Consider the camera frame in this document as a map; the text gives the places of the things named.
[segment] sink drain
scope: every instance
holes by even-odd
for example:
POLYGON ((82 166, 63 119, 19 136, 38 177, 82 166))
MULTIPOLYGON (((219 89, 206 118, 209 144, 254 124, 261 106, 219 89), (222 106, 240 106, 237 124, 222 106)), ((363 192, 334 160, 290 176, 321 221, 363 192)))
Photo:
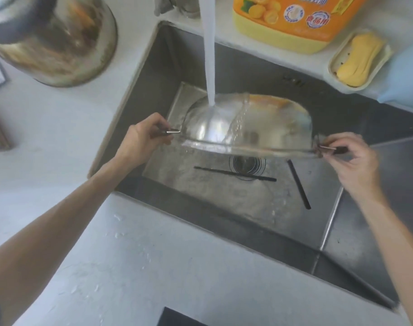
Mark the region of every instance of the sink drain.
MULTIPOLYGON (((267 161, 265 159, 245 156, 231 156, 229 166, 233 173, 241 175, 262 175, 267 161)), ((253 178, 238 177, 240 180, 253 181, 253 178)))

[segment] round logo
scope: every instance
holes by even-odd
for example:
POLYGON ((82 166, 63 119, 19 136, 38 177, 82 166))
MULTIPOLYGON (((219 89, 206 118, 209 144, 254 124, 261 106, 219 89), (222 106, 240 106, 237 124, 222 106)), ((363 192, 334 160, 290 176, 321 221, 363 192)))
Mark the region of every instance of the round logo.
POLYGON ((303 7, 298 4, 292 4, 288 8, 285 9, 285 12, 283 13, 283 16, 285 17, 285 20, 290 23, 296 23, 300 19, 303 18, 305 15, 305 10, 303 10, 303 7))
POLYGON ((306 23, 309 27, 317 29, 327 24, 330 20, 330 14, 325 11, 316 11, 306 18, 306 23))

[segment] forearm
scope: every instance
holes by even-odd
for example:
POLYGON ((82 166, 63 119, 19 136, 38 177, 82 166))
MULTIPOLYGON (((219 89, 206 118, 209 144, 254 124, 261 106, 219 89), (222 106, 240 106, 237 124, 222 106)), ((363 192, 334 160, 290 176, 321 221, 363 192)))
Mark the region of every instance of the forearm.
POLYGON ((114 160, 0 246, 2 325, 40 295, 98 208, 127 174, 114 160))
POLYGON ((413 325, 413 235, 397 218, 384 196, 358 202, 377 240, 384 263, 413 325))

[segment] person's left arm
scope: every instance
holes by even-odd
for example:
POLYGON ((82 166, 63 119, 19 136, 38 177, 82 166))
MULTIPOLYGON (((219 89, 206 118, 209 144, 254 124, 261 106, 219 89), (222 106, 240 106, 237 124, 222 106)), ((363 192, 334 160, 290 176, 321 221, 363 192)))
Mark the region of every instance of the person's left arm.
POLYGON ((130 126, 116 156, 56 206, 0 246, 0 325, 12 325, 36 300, 99 207, 121 180, 172 137, 158 113, 130 126))

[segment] hand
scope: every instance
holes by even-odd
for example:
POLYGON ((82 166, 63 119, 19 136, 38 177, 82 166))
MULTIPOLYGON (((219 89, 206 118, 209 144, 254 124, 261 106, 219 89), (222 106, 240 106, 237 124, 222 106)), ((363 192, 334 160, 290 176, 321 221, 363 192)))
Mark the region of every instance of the hand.
POLYGON ((173 136, 161 136, 159 132, 163 129, 170 129, 170 125, 159 113, 154 113, 142 122, 129 126, 114 157, 118 165, 129 173, 145 163, 159 145, 170 145, 173 136))
POLYGON ((352 132, 334 134, 327 137, 323 145, 346 146, 353 154, 350 161, 341 160, 331 154, 324 154, 324 158, 338 173, 341 184, 357 203, 383 197, 377 154, 365 143, 362 136, 352 132))

